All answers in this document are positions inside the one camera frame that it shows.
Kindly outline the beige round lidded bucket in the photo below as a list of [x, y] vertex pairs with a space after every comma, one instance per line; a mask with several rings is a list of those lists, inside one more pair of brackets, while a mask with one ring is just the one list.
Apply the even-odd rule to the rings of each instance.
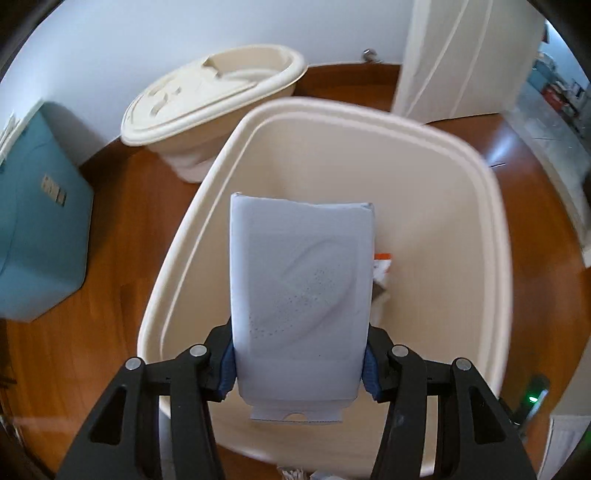
[[204, 180], [250, 110], [294, 94], [303, 54], [276, 44], [239, 46], [187, 63], [154, 81], [126, 108], [120, 140], [157, 154], [187, 183]]

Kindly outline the white open door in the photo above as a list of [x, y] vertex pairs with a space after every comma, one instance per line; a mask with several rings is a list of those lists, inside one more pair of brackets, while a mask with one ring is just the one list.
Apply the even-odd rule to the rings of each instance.
[[528, 1], [416, 1], [392, 112], [430, 123], [512, 109], [544, 32]]

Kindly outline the white orange wrapper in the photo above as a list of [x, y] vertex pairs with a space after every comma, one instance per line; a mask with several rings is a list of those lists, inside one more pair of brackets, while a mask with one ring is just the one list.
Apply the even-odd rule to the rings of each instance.
[[373, 298], [376, 299], [388, 291], [389, 273], [393, 257], [390, 253], [377, 253], [373, 267]]

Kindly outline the beige square trash bin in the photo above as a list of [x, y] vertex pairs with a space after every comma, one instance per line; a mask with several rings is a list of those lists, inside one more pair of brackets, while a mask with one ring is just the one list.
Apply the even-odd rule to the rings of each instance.
[[497, 454], [514, 438], [499, 403], [511, 334], [512, 267], [494, 173], [457, 137], [368, 108], [293, 98], [259, 106], [229, 135], [166, 254], [137, 337], [138, 356], [172, 359], [230, 315], [229, 203], [235, 193], [370, 203], [389, 253], [380, 326], [425, 360], [472, 363], [477, 387], [446, 375], [427, 402], [423, 474], [447, 452], [443, 426]]

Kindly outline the metal door stopper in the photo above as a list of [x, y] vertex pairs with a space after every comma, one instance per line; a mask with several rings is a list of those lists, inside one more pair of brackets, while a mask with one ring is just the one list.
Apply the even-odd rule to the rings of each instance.
[[374, 49], [366, 49], [365, 51], [363, 51], [362, 59], [363, 62], [369, 64], [378, 64], [381, 62], [379, 55]]

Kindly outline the teal storage box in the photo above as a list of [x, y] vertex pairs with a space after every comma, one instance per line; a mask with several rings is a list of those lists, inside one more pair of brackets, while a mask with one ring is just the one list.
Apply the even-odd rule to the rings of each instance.
[[75, 293], [87, 268], [93, 191], [37, 102], [1, 134], [1, 317], [31, 322]]

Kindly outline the white paper packet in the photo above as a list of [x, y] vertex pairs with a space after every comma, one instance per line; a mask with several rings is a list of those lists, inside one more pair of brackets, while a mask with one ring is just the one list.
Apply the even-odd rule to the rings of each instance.
[[374, 253], [370, 203], [231, 195], [232, 343], [253, 420], [341, 421], [362, 378]]

